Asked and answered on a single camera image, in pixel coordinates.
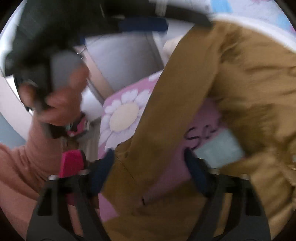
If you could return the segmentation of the person's left hand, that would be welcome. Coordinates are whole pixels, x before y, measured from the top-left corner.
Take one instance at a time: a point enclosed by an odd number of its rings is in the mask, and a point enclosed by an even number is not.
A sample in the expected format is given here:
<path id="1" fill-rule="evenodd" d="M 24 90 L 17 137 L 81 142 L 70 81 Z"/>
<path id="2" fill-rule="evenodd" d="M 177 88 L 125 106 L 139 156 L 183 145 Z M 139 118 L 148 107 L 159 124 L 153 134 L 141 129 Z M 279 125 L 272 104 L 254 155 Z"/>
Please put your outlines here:
<path id="1" fill-rule="evenodd" d="M 69 77 L 68 85 L 52 92 L 45 98 L 48 109 L 34 111 L 34 116 L 42 123 L 65 126 L 80 115 L 82 92 L 86 88 L 89 69 L 85 64 L 76 68 Z"/>

